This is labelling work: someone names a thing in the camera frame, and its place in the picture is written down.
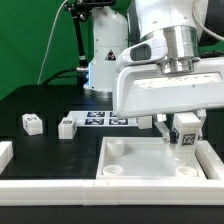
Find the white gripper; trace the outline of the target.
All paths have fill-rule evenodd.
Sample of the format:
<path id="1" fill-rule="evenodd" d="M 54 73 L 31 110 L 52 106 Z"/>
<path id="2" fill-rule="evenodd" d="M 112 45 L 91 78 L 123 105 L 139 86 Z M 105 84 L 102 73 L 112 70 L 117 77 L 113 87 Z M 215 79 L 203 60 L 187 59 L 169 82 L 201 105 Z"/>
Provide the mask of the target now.
<path id="1" fill-rule="evenodd" d="M 201 59 L 194 71 L 163 75 L 156 64 L 123 69 L 114 84 L 113 112 L 119 118 L 154 115 L 154 125 L 165 143 L 176 143 L 176 134 L 165 114 L 196 111 L 203 139 L 205 109 L 224 107 L 224 57 Z"/>

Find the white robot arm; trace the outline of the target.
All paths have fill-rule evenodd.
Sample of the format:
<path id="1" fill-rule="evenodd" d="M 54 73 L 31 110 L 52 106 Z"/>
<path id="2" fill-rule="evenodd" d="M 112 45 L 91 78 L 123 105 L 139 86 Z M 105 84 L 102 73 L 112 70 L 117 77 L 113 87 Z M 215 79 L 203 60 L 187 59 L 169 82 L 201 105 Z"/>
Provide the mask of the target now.
<path id="1" fill-rule="evenodd" d="M 128 16 L 92 10 L 94 57 L 84 90 L 113 98 L 120 118 L 198 117 L 224 106 L 224 57 L 202 59 L 208 0 L 134 0 Z"/>

